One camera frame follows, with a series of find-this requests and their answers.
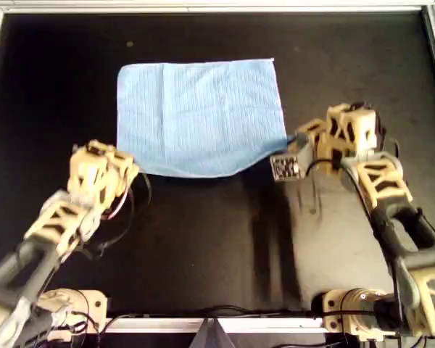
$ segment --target black table surface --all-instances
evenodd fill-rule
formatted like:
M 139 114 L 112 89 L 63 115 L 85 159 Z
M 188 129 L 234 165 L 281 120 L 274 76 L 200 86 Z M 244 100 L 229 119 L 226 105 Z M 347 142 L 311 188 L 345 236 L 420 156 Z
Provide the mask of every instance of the black table surface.
M 329 105 L 373 104 L 435 222 L 435 75 L 417 13 L 11 14 L 0 36 L 0 257 L 65 187 L 73 144 L 115 144 L 123 65 L 268 57 L 289 133 Z M 100 289 L 118 312 L 299 308 L 339 286 L 390 287 L 356 198 L 336 181 L 319 179 L 312 210 L 300 198 L 310 182 L 275 185 L 266 162 L 230 178 L 151 180 L 130 233 L 99 261 L 73 255 L 51 287 Z M 141 179 L 135 192 L 141 205 Z M 119 233 L 126 215 L 96 238 Z

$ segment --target cable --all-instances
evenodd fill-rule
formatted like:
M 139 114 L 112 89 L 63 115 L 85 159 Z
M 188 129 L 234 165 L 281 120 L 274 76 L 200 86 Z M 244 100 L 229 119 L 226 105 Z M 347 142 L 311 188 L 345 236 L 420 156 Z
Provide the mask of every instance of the cable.
M 332 310 L 330 312 L 321 313 L 319 316 L 324 318 L 324 317 L 330 317 L 332 315 L 342 315 L 342 316 L 343 315 L 370 315 L 374 317 L 376 316 L 376 314 L 372 310 Z
M 150 205 L 150 202 L 152 201 L 152 184 L 150 183 L 150 180 L 148 179 L 148 176 L 146 175 L 145 172 L 141 172 L 141 174 L 144 177 L 145 185 L 146 185 L 146 188 L 148 190 L 148 197 L 147 197 L 145 205 L 143 207 L 141 207 L 140 211 L 138 211 L 138 212 L 143 212 Z M 98 260 L 99 258 L 101 258 L 104 255 L 104 252 L 105 252 L 106 249 L 108 249 L 112 245 L 114 245 L 117 242 L 119 242 L 122 238 L 124 238 L 124 236 L 131 229 L 134 217 L 136 215 L 135 199 L 134 199 L 134 195 L 133 195 L 133 192 L 132 192 L 132 188 L 129 187 L 126 190 L 126 192 L 127 192 L 128 196 L 129 196 L 129 199 L 130 199 L 130 217 L 129 217 L 128 224 L 124 228 L 123 232 L 121 232 L 119 235 L 117 235 L 114 238 L 111 238 L 111 239 L 108 239 L 108 240 L 103 241 L 101 243 L 98 243 L 97 245 L 92 246 L 92 247 L 90 245 L 88 245 L 88 244 L 82 245 L 82 246 L 78 246 L 75 251 L 81 252 L 87 258 L 89 258 L 90 260 Z
M 132 226 L 132 222 L 134 219 L 134 216 L 136 214 L 136 207 L 135 207 L 135 200 L 133 198 L 133 192 L 132 189 L 129 188 L 128 189 L 128 193 L 129 193 L 129 199 L 130 199 L 130 217 L 129 217 L 129 221 L 127 226 L 124 228 L 124 231 L 121 232 L 119 235 L 117 235 L 114 238 L 111 238 L 107 241 L 104 241 L 100 244 L 98 244 L 98 246 L 96 247 L 100 253 L 100 257 L 103 256 L 104 251 L 109 248 L 110 246 L 112 246 L 113 244 L 116 244 L 118 241 L 120 241 L 131 229 Z
M 344 340 L 334 342 L 334 343 L 317 343 L 317 344 L 279 344 L 277 346 L 274 346 L 273 348 L 329 348 L 329 347 L 335 347 L 339 344 L 344 343 Z
M 89 321 L 92 326 L 94 327 L 94 330 L 96 332 L 96 342 L 97 342 L 97 346 L 100 346 L 100 332 L 99 332 L 99 325 L 98 323 L 87 313 L 84 312 L 78 312 L 78 311 L 72 311 L 72 314 L 74 315 L 82 315 L 83 317 L 87 318 L 87 321 Z
M 424 336 L 419 337 L 419 339 L 410 348 L 417 348 L 423 339 L 424 339 Z
M 361 188 L 359 186 L 359 183 L 355 180 L 355 178 L 353 177 L 353 174 L 351 174 L 351 172 L 349 171 L 347 166 L 345 166 L 342 162 L 340 162 L 338 160 L 330 159 L 330 158 L 315 159 L 314 161 L 311 162 L 311 164 L 306 169 L 306 176 L 308 176 L 310 174 L 310 172 L 314 168 L 314 166 L 318 165 L 319 163 L 325 163 L 325 162 L 332 164 L 332 167 L 340 167 L 349 176 L 351 182 L 353 183 L 353 185 L 355 187 L 356 194 L 361 201 L 362 209 L 364 210 L 365 216 L 367 216 L 368 221 L 370 223 L 370 213 L 368 210 L 368 206 L 365 202 L 364 195 L 361 192 Z
M 422 208 L 418 208 L 418 214 L 426 221 L 432 231 L 435 233 L 435 227 L 427 220 L 427 217 L 423 214 Z
M 98 345 L 97 348 L 100 348 L 100 346 L 102 345 L 102 339 L 103 336 L 105 335 L 105 333 L 107 332 L 108 328 L 116 321 L 122 318 L 135 318 L 140 316 L 139 314 L 135 314 L 135 313 L 130 313 L 130 314 L 123 314 L 123 315 L 118 315 L 117 317 L 114 317 L 113 319 L 111 319 L 103 328 L 103 330 L 100 331 L 99 334 L 99 340 L 98 340 Z
M 86 296 L 86 295 L 85 295 L 81 290 L 76 290 L 76 291 L 77 291 L 79 294 L 81 294 L 81 295 L 83 296 L 83 298 L 85 299 L 86 304 L 87 304 L 87 316 L 89 316 L 89 315 L 90 315 L 90 305 L 88 304 L 87 296 Z M 86 321 L 86 332 L 84 333 L 84 337 L 83 337 L 83 339 L 82 339 L 82 342 L 80 343 L 80 346 L 81 346 L 81 347 L 83 347 L 84 342 L 86 341 L 87 330 L 88 330 L 88 319 L 87 319 L 87 321 Z
M 117 204 L 115 210 L 113 210 L 113 212 L 111 212 L 108 215 L 102 215 L 101 219 L 102 220 L 111 220 L 114 216 L 116 216 L 116 214 L 121 210 L 121 208 L 123 207 L 124 203 L 125 203 L 125 198 L 128 196 L 128 188 L 126 187 L 124 190 L 124 194 L 123 197 L 121 198 L 121 200 L 119 201 L 119 203 Z

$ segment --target blue towel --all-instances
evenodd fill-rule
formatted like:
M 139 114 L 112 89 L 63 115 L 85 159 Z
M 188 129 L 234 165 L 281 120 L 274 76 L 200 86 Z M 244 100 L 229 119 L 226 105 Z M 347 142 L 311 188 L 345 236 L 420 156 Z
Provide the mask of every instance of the blue towel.
M 119 72 L 117 147 L 149 174 L 233 175 L 286 145 L 272 59 Z

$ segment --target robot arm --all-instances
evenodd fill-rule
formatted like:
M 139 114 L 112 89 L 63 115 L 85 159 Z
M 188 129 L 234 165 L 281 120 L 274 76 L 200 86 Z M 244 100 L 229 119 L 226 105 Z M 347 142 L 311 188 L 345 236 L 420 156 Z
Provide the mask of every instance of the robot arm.
M 43 204 L 23 242 L 0 262 L 0 347 L 13 347 L 25 324 L 32 324 L 30 335 L 48 334 L 58 318 L 44 309 L 35 315 L 33 305 L 76 246 L 92 237 L 115 198 L 125 199 L 138 172 L 132 156 L 113 146 L 90 141 L 75 149 L 67 191 Z M 23 276 L 24 285 L 15 289 L 14 282 Z
M 347 332 L 361 340 L 381 340 L 395 332 L 435 336 L 435 230 L 421 210 L 412 206 L 400 161 L 388 152 L 376 152 L 376 147 L 376 113 L 371 108 L 363 104 L 330 107 L 326 121 L 303 125 L 289 152 L 271 158 L 274 178 L 303 178 L 312 164 L 318 163 L 322 171 L 339 178 L 348 189 L 355 185 L 393 275 L 394 294 L 365 289 L 328 292 L 323 300 L 325 312 L 376 313 L 376 318 L 326 317 L 329 331 Z M 416 250 L 402 244 L 394 220 L 403 225 Z

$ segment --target black mat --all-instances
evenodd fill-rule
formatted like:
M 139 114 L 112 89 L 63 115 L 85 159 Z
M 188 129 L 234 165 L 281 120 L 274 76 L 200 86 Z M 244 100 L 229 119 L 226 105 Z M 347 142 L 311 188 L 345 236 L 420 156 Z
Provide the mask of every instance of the black mat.
M 376 105 L 435 218 L 435 78 L 418 14 L 13 14 L 0 38 L 0 257 L 65 187 L 73 144 L 115 143 L 123 65 L 268 57 L 288 131 L 324 117 L 328 105 Z M 296 308 L 303 282 L 315 287 L 315 275 L 297 279 L 293 217 L 264 163 L 222 180 L 152 183 L 151 207 L 129 236 L 98 262 L 69 259 L 53 287 L 100 289 L 113 310 L 156 312 Z M 143 196 L 138 181 L 139 203 Z M 118 233 L 124 217 L 97 236 Z

